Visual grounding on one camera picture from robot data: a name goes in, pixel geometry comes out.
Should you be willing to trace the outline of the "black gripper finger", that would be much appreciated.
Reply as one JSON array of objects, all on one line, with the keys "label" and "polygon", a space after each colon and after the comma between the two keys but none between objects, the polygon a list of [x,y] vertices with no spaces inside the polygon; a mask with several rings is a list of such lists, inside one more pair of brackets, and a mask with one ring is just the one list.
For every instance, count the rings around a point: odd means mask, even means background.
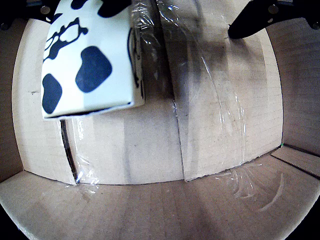
[{"label": "black gripper finger", "polygon": [[275,23],[304,18],[313,30],[320,29],[318,0],[251,0],[228,29],[231,39],[243,39]]},{"label": "black gripper finger", "polygon": [[0,23],[12,23],[14,19],[36,19],[50,23],[59,0],[1,0]]}]

